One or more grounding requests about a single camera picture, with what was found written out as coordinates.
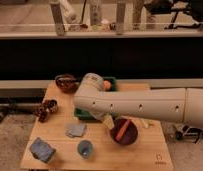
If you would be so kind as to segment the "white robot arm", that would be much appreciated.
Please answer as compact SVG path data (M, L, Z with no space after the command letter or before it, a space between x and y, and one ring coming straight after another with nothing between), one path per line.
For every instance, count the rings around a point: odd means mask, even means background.
M100 75L87 73L74 95L74 105L92 112L98 120L111 113L183 123L203 130L203 89L199 88L107 92Z

